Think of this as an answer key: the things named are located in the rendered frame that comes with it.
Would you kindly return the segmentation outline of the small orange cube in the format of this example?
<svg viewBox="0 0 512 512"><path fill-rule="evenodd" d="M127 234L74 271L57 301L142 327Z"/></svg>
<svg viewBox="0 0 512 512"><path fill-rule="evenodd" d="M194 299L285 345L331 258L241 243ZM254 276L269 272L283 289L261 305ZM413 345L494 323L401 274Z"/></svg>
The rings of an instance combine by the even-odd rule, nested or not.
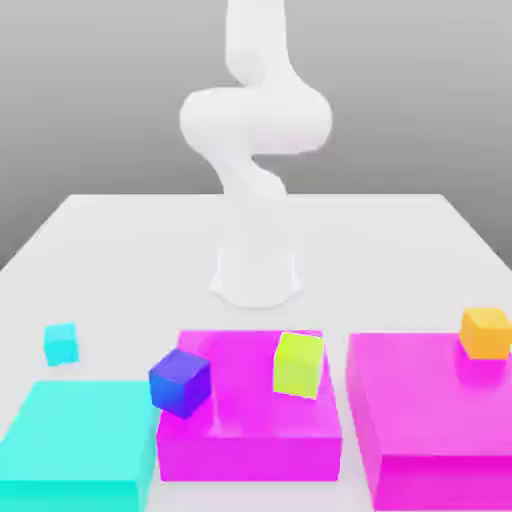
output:
<svg viewBox="0 0 512 512"><path fill-rule="evenodd" d="M459 339L473 360L506 360L512 347L512 322L498 308L466 308Z"/></svg>

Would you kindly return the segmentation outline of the large cyan box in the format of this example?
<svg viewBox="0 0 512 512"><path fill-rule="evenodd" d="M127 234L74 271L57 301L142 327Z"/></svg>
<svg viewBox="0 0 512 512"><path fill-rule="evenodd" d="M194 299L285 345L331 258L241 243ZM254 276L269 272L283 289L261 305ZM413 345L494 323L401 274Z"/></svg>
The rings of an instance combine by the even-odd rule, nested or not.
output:
<svg viewBox="0 0 512 512"><path fill-rule="evenodd" d="M145 381L39 381L0 440L0 512L145 512L158 414Z"/></svg>

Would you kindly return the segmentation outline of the small blue cube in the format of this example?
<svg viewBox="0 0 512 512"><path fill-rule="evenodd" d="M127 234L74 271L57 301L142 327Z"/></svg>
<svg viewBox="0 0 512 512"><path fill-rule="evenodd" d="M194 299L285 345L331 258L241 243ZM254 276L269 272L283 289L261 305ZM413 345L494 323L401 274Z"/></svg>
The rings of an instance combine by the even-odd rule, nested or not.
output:
<svg viewBox="0 0 512 512"><path fill-rule="evenodd" d="M210 362L179 348L148 372L152 404L182 419L190 417L211 394Z"/></svg>

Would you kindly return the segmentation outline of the large magenta box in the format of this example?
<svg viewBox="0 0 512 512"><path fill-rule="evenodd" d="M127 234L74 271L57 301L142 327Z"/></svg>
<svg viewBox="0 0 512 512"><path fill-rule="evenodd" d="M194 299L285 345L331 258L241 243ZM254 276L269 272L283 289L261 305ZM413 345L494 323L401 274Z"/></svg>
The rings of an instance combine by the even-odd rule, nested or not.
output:
<svg viewBox="0 0 512 512"><path fill-rule="evenodd" d="M183 330L178 348L211 363L211 396L187 419L164 412L160 478L187 481L335 481L342 429L329 362L314 399L273 390L278 330Z"/></svg>
<svg viewBox="0 0 512 512"><path fill-rule="evenodd" d="M355 333L346 389L378 512L512 512L512 354L455 333Z"/></svg>

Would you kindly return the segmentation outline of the small yellow-green cube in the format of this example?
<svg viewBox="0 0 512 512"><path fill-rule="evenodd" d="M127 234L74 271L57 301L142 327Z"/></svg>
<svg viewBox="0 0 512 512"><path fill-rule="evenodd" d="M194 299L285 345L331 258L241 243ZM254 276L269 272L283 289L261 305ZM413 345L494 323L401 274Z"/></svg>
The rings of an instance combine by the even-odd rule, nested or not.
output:
<svg viewBox="0 0 512 512"><path fill-rule="evenodd" d="M273 391L316 400L324 355L320 332L282 332L273 358Z"/></svg>

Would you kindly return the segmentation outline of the small cyan cube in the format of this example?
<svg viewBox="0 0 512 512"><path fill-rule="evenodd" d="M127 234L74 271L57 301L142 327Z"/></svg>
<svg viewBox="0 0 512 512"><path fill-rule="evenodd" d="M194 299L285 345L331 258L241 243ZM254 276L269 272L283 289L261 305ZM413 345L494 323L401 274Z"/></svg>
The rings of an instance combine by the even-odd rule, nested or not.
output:
<svg viewBox="0 0 512 512"><path fill-rule="evenodd" d="M74 323L61 323L44 328L44 352L49 366L77 362L79 350Z"/></svg>

